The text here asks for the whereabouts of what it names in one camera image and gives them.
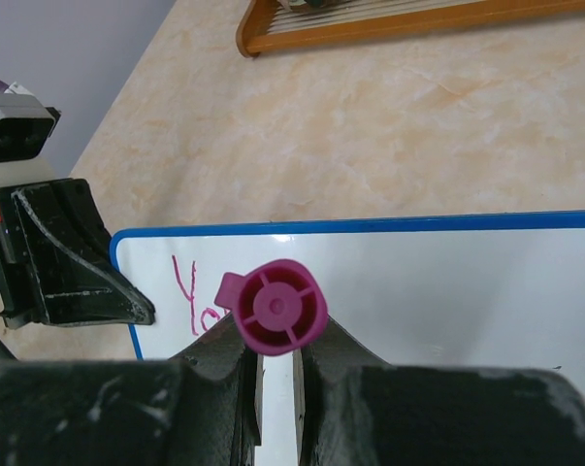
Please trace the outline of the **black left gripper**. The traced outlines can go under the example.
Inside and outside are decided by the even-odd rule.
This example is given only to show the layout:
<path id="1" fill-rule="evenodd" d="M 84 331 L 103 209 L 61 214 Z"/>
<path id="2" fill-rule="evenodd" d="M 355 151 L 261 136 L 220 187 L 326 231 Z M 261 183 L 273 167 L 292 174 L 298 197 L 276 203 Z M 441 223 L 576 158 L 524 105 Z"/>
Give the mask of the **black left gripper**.
<path id="1" fill-rule="evenodd" d="M 0 317 L 27 324 L 152 325 L 153 304 L 111 262 L 84 179 L 0 187 Z"/>

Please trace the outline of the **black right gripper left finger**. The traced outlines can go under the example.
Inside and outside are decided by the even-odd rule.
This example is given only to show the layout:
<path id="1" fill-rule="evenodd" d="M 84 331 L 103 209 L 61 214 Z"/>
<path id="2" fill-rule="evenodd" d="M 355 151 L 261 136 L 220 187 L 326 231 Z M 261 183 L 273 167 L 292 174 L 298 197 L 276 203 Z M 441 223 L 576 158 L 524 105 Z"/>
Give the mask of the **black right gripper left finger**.
<path id="1" fill-rule="evenodd" d="M 262 359 L 230 317 L 169 359 L 0 363 L 0 465 L 250 465 Z"/>

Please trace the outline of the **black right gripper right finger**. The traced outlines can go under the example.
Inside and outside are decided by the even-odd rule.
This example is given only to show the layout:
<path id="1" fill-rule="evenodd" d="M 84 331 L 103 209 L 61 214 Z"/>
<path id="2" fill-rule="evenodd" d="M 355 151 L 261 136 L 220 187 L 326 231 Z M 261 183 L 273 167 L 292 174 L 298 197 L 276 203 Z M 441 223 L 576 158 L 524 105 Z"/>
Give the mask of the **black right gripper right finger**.
<path id="1" fill-rule="evenodd" d="M 585 399 L 555 372 L 392 365 L 330 321 L 294 385 L 303 465 L 585 465 Z"/>

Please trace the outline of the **magenta capped whiteboard marker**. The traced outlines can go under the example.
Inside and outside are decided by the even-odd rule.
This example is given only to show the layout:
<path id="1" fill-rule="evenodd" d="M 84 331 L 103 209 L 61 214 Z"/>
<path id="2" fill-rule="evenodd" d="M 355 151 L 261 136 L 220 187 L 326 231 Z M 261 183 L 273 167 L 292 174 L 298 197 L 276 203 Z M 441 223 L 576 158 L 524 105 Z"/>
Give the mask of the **magenta capped whiteboard marker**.
<path id="1" fill-rule="evenodd" d="M 251 350 L 267 356 L 311 344 L 329 321 L 317 281 L 308 268 L 291 259 L 271 261 L 244 276 L 225 273 L 214 304 L 232 314 Z"/>

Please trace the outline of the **blue framed whiteboard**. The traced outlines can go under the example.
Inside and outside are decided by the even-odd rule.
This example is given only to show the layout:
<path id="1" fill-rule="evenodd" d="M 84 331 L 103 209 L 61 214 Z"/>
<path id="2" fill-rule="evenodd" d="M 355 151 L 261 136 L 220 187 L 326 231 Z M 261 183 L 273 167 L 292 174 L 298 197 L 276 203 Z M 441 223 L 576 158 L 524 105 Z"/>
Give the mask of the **blue framed whiteboard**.
<path id="1" fill-rule="evenodd" d="M 130 330 L 141 359 L 227 317 L 225 273 L 291 259 L 330 321 L 389 364 L 551 371 L 585 399 L 585 211 L 134 228 L 111 255 L 156 308 Z M 265 362 L 264 465 L 300 463 L 294 353 Z"/>

